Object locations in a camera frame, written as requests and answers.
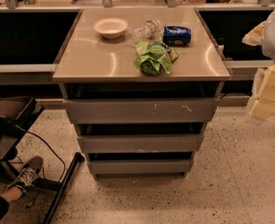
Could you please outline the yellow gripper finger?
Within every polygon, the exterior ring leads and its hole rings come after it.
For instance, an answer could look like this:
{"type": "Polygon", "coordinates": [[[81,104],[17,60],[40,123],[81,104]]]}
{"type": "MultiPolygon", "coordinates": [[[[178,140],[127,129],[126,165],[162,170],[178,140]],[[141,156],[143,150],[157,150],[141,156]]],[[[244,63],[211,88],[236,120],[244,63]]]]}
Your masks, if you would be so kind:
{"type": "Polygon", "coordinates": [[[275,113],[275,64],[258,68],[254,75],[252,96],[246,106],[246,122],[261,125],[275,113]]]}

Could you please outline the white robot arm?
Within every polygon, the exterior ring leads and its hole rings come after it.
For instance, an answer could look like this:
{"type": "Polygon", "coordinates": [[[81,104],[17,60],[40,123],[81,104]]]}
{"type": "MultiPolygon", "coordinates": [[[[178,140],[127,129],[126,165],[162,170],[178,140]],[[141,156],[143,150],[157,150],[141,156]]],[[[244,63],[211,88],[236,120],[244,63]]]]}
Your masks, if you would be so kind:
{"type": "Polygon", "coordinates": [[[270,67],[257,69],[252,96],[247,103],[246,122],[260,125],[275,112],[275,9],[246,34],[242,42],[249,46],[260,45],[262,53],[273,61],[270,67]]]}

